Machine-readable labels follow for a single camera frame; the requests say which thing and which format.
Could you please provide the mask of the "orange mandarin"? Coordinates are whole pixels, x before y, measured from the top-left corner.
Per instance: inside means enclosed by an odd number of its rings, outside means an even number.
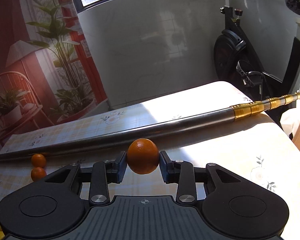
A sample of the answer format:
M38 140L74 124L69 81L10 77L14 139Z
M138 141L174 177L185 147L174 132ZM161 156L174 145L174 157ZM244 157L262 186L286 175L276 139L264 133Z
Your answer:
M46 171L41 167L34 167L31 170L31 179L33 182L39 181L46 176Z
M46 158L42 154L34 154L31 157L31 164L33 167L44 168L46 166Z
M152 173L159 165L159 150L154 142L140 138L127 151L127 164L136 174Z

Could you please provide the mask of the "printed room backdrop cloth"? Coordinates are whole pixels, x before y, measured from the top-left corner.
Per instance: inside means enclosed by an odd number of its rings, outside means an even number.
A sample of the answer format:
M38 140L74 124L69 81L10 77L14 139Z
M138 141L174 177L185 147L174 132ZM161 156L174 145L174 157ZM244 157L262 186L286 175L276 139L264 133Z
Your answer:
M76 0L0 0L0 152L108 110Z

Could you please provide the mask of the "black exercise bike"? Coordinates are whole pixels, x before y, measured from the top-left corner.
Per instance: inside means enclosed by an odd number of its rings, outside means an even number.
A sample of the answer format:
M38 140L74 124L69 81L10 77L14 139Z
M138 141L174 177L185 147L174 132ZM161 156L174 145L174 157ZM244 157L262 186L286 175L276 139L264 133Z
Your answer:
M252 100L290 94L300 74L300 0L225 0L213 60L217 76Z

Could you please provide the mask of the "steel telescopic pole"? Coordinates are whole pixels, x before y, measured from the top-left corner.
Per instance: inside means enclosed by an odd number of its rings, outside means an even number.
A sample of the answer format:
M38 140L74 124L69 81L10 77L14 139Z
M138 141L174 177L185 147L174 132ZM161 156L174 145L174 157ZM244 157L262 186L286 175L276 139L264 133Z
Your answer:
M224 109L201 113L156 124L98 135L96 137L41 148L48 156L61 156L121 146L139 138L158 138L222 123L234 122L270 111L300 100L300 87L294 94L263 101L236 104Z

